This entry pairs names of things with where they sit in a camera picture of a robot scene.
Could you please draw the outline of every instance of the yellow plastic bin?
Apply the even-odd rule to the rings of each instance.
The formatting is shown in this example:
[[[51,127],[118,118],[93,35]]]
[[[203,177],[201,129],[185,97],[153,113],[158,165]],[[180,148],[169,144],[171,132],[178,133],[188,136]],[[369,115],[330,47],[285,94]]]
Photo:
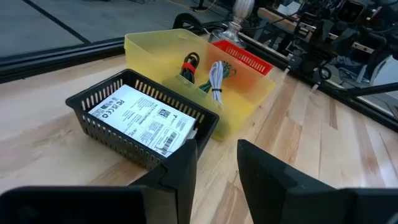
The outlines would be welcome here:
[[[217,113],[220,121],[212,135],[222,141],[240,130],[252,112],[274,89],[274,82],[215,47],[205,39],[184,29],[127,34],[127,67],[184,97]],[[191,52],[200,56],[195,84],[179,75],[184,58]],[[223,105],[198,88],[208,80],[213,62],[224,60],[236,69],[236,75],[223,80]],[[181,111],[184,105],[177,105]]]

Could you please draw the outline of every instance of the red cable tie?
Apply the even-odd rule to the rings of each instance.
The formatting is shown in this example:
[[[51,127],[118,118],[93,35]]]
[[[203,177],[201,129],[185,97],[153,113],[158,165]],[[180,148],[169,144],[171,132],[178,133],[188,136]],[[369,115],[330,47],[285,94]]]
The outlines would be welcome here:
[[[182,68],[187,68],[187,69],[190,70],[193,74],[195,74],[196,68],[195,68],[192,64],[190,64],[189,62],[185,62],[185,63],[182,65]]]

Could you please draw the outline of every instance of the black mesh basket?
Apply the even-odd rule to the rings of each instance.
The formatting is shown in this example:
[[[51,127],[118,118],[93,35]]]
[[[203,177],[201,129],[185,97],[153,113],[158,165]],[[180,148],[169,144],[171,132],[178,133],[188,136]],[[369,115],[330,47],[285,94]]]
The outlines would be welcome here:
[[[121,71],[66,100],[66,104],[75,110],[81,128],[87,135],[149,170],[165,159],[158,152],[88,113],[124,84],[195,118],[198,157],[201,155],[219,120],[218,115],[130,69]]]

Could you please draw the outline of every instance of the red basket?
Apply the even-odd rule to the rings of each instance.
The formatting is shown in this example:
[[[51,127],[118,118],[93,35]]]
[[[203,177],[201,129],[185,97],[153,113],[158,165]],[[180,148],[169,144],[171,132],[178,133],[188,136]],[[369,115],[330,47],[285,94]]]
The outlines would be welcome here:
[[[265,62],[263,59],[253,55],[250,52],[247,52],[246,50],[232,44],[227,40],[214,42],[213,45],[263,75],[267,75],[273,68],[273,66],[268,62]]]

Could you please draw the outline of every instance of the white label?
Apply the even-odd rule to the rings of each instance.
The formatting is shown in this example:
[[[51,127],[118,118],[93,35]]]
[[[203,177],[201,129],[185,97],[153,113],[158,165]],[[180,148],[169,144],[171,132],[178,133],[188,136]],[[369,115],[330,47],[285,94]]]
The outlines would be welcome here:
[[[195,123],[194,118],[127,85],[89,113],[165,157],[184,143]]]

